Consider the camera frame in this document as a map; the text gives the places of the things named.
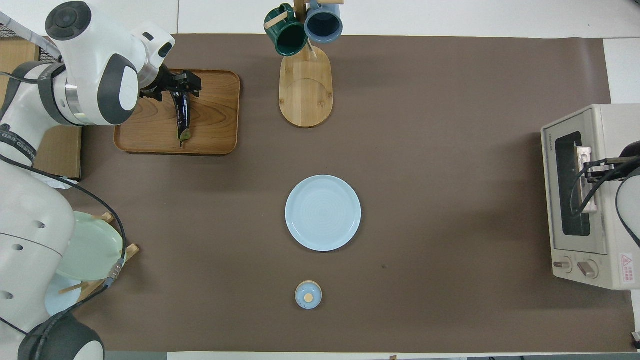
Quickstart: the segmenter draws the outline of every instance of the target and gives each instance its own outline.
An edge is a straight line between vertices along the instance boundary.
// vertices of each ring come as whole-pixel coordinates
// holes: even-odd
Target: white floor
[[[47,14],[62,2],[4,0],[0,12],[45,34]],[[263,33],[265,14],[281,3],[276,0],[86,2],[120,19],[127,28],[148,20],[170,33]],[[341,11],[345,35],[604,38],[611,102],[640,103],[640,5],[633,0],[346,0]],[[640,329],[640,291],[633,291],[632,298],[636,329]],[[172,353],[169,360],[382,360],[390,355],[393,354]],[[432,359],[486,354],[398,355],[401,359]]]

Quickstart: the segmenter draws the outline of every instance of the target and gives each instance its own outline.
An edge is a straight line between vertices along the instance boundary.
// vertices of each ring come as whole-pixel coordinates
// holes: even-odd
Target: mug
[[[336,41],[342,34],[340,5],[320,5],[317,0],[310,0],[305,32],[309,40],[319,44]]]
[[[283,13],[287,13],[287,18],[277,24],[265,29],[267,35],[276,47],[278,54],[282,56],[293,56],[298,54],[307,43],[307,34],[304,25],[296,19],[293,7],[289,4],[282,4],[279,8],[271,10],[264,19],[266,24]]]

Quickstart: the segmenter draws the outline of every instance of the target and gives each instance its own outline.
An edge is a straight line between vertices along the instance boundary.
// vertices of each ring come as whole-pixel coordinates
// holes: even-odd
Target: brown tablecloth
[[[335,105],[313,129],[278,108],[266,35],[179,35],[170,67],[243,82],[224,157],[130,155],[84,133],[82,184],[140,254],[77,315],[110,350],[630,352],[628,291],[551,272],[540,127],[609,88],[601,40],[342,37]],[[349,183],[362,223],[317,253],[289,234],[302,180]],[[102,213],[67,193],[77,210]],[[322,304],[300,309],[297,285]]]

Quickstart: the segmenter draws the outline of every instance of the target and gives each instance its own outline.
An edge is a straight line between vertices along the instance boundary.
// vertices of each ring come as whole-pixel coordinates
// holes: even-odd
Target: mug rack
[[[307,19],[309,0],[295,0],[298,21]],[[318,4],[344,4],[344,0],[317,0]],[[264,24],[273,27],[287,18],[283,13]],[[285,56],[280,65],[280,111],[291,124],[315,127],[322,124],[333,110],[333,78],[331,62],[324,51],[307,40],[306,46],[293,56]]]

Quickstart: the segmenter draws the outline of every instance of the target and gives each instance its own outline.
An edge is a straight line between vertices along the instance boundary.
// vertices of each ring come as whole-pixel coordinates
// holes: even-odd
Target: green mug
[[[287,13],[286,19],[264,31],[269,35],[278,54],[293,56],[298,54],[307,44],[307,34],[305,33],[305,25],[296,19],[291,5],[282,4],[279,8],[271,10],[264,18],[264,23],[266,24],[283,13]]]

